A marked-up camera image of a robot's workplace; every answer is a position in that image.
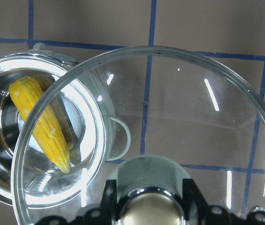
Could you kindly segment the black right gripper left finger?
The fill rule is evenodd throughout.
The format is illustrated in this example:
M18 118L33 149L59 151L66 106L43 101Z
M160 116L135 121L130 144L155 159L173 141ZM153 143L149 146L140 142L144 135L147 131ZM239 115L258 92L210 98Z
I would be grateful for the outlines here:
M47 216L37 225L111 225L117 218L117 183L107 180L99 206L84 207L82 215L68 222L60 216Z

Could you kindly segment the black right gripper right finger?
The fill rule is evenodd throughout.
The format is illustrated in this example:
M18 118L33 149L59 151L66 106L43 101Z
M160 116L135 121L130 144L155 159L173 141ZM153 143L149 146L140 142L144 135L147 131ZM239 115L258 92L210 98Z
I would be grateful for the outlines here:
M193 179L182 182L182 209L190 225L265 225L265 211L252 211L243 219L224 207L208 204Z

